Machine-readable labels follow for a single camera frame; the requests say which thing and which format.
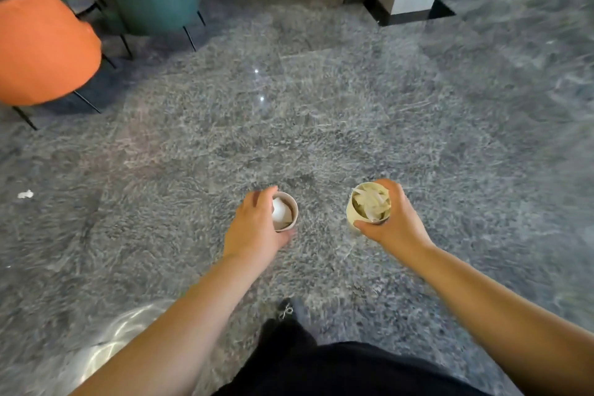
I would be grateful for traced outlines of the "person's black shoe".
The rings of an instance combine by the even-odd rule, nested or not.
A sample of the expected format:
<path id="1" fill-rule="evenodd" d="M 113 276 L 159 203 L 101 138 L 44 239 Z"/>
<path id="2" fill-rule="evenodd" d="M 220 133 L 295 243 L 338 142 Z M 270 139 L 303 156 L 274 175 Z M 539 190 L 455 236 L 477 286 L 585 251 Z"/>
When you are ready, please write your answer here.
<path id="1" fill-rule="evenodd" d="M 276 321 L 282 326 L 297 326 L 308 330 L 307 310 L 300 299 L 286 297 L 276 307 Z"/>

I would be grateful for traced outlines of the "orange upholstered chair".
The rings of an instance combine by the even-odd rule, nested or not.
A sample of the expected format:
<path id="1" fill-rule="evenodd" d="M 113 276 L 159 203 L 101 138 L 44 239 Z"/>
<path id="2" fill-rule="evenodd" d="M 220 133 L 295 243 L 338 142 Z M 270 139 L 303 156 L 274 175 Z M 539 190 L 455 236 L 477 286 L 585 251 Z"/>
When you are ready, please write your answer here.
<path id="1" fill-rule="evenodd" d="M 33 130 L 22 107 L 70 94 L 100 113 L 78 90 L 103 60 L 115 67 L 91 24 L 62 0 L 0 0 L 0 102 Z"/>

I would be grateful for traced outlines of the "brown paper cup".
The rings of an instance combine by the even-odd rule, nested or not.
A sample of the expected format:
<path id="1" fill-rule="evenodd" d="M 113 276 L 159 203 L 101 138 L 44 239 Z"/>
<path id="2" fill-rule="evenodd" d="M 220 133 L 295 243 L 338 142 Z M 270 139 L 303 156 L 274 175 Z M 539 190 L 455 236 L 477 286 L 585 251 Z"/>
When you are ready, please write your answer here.
<path id="1" fill-rule="evenodd" d="M 283 233 L 293 229 L 299 215 L 295 199 L 285 192 L 273 195 L 272 220 L 275 232 Z"/>

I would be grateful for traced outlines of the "person's right hand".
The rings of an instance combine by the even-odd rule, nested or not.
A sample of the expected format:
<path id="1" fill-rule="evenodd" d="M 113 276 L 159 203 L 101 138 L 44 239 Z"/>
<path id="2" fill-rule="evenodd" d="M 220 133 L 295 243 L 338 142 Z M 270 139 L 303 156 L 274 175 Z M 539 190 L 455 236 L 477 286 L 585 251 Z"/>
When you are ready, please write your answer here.
<path id="1" fill-rule="evenodd" d="M 437 247 L 431 241 L 402 186 L 389 179 L 379 179 L 375 182 L 389 192 L 389 235 L 368 238 L 380 244 L 403 265 L 414 268 L 427 251 L 434 251 Z"/>

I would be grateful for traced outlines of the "person's right forearm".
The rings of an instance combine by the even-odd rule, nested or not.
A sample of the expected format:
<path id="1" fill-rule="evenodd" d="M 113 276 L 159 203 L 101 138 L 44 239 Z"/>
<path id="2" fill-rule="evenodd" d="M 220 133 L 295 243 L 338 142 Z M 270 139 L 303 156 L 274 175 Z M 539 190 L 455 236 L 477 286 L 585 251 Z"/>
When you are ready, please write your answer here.
<path id="1" fill-rule="evenodd" d="M 524 396 L 594 396 L 594 334 L 542 309 L 433 243 L 393 254 L 434 288 Z"/>

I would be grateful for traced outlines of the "person's black trousers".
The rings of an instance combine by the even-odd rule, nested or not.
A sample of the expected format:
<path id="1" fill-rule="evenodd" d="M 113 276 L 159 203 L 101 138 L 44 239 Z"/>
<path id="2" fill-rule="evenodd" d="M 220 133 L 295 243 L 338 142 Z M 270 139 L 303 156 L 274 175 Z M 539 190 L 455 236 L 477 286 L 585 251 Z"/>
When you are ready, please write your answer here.
<path id="1" fill-rule="evenodd" d="M 490 396 L 438 365 L 356 341 L 318 344 L 293 317 L 268 319 L 256 349 L 212 396 Z"/>

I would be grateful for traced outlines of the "person's left forearm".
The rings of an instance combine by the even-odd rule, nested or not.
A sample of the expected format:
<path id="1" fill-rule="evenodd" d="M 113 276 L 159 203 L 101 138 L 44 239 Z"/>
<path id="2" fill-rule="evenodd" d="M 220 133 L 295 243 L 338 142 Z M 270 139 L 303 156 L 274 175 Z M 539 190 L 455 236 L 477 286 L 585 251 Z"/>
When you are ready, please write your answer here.
<path id="1" fill-rule="evenodd" d="M 189 396 L 238 303 L 274 255 L 224 256 L 69 396 Z"/>

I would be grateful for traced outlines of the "person's left hand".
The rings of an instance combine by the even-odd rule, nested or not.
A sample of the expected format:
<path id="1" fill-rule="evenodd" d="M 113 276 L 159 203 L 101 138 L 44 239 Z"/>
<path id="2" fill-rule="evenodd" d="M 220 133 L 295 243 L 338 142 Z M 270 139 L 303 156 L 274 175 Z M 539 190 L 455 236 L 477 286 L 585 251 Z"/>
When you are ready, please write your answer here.
<path id="1" fill-rule="evenodd" d="M 273 195 L 277 186 L 250 192 L 236 210 L 225 235 L 223 262 L 263 272 L 283 247 L 274 245 Z"/>

